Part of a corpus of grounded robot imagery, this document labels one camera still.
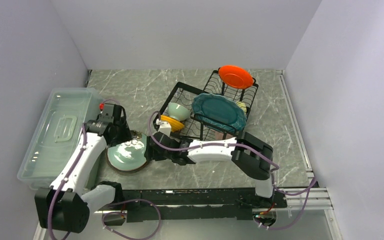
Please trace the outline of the light green flower plate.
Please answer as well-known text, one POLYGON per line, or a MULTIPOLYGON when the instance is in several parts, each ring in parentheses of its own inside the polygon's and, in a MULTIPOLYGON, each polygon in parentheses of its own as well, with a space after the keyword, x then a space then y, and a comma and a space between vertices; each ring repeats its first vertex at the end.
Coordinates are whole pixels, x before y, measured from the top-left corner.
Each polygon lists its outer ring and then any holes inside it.
POLYGON ((131 130, 132 140, 111 146, 106 151, 107 164, 120 173, 135 173, 143 169, 148 161, 145 157, 147 136, 131 130))

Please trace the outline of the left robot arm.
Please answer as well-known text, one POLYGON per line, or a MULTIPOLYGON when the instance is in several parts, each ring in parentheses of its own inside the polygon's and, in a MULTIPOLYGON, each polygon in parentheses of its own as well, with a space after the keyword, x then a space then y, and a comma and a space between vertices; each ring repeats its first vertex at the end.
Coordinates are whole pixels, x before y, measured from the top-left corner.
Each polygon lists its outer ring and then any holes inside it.
POLYGON ((89 192, 84 188, 99 156, 108 147, 132 140, 125 109, 105 103, 96 119, 81 124, 80 138, 61 173, 34 196, 39 225, 49 231, 81 233, 89 217, 104 206, 119 209, 124 203, 122 185, 102 181, 89 192))

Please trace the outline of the yellow ribbed bowl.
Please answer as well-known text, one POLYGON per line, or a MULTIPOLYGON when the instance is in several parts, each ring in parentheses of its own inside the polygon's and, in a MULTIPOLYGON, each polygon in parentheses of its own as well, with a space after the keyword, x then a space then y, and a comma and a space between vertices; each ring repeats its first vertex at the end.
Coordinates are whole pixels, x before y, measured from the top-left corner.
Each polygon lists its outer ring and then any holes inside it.
POLYGON ((171 132, 178 132, 185 127, 185 125, 180 121, 166 115, 161 115, 160 120, 163 122, 168 122, 170 124, 171 132))

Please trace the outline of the orange plate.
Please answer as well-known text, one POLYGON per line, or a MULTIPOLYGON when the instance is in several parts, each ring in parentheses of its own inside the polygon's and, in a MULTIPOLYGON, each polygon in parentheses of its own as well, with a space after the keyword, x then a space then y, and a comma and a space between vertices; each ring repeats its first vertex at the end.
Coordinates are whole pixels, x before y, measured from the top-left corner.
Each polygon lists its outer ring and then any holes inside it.
POLYGON ((235 65, 224 65, 218 69, 221 80, 235 89, 247 89, 254 84, 254 79, 244 68, 235 65))

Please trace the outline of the pale yellow mug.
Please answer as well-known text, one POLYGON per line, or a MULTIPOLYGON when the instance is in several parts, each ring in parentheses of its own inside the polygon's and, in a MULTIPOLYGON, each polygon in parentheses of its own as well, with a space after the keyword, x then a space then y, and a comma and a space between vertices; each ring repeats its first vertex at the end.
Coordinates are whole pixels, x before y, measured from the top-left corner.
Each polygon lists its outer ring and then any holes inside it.
POLYGON ((246 114, 247 113, 247 106, 246 106, 246 104, 244 103, 244 102, 242 102, 242 101, 237 101, 236 102, 236 105, 241 109, 241 110, 243 110, 243 112, 246 114))

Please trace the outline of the teal scalloped plate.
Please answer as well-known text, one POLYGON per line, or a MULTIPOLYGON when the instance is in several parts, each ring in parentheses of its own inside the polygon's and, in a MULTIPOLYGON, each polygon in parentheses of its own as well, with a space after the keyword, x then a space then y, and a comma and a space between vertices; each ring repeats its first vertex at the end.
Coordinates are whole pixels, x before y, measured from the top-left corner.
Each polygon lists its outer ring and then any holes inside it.
POLYGON ((201 93, 191 104, 194 118, 214 130, 229 133, 242 131, 247 124, 247 116, 236 103, 222 95, 201 93))

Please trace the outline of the light green ceramic bowl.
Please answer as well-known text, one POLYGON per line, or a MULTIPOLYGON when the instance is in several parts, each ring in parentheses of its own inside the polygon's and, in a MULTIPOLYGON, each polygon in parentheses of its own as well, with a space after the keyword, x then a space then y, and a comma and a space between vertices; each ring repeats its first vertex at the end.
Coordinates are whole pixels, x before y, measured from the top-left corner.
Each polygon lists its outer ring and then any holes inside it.
POLYGON ((185 121, 190 117, 190 110, 181 104, 169 102, 167 106, 168 116, 179 122, 185 121))

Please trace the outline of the pink mug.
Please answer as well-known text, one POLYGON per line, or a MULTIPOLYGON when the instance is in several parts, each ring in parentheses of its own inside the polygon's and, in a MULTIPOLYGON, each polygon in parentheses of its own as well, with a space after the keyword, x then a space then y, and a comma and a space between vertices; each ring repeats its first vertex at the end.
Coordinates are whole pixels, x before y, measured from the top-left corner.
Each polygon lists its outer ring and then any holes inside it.
POLYGON ((219 131, 213 131, 214 135, 214 140, 216 141, 221 141, 221 140, 226 140, 226 139, 231 139, 234 136, 229 134, 229 133, 224 133, 224 132, 219 132, 219 131))

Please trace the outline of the black wire dish rack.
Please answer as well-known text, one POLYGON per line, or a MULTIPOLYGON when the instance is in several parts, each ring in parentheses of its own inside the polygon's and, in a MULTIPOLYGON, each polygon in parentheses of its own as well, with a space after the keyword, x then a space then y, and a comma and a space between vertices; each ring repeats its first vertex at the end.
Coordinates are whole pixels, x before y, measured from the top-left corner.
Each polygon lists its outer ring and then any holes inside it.
POLYGON ((228 85, 218 70, 213 70, 202 89, 178 82, 160 109, 162 117, 169 117, 169 105, 186 108, 182 128, 173 127, 172 135, 211 141, 231 138, 243 131, 251 113, 258 84, 254 77, 246 88, 228 85))

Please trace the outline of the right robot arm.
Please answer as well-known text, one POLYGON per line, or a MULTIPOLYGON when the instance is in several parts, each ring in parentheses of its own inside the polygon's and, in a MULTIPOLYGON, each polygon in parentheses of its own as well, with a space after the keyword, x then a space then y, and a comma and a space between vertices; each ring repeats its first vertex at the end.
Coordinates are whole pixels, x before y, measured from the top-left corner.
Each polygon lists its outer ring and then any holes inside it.
POLYGON ((267 208, 275 201, 271 171, 278 169, 273 162, 274 149, 248 132, 224 140, 204 141, 182 137, 176 140, 156 132, 147 137, 144 157, 150 161, 171 160, 185 166, 203 162, 232 162, 254 180, 255 200, 267 208))

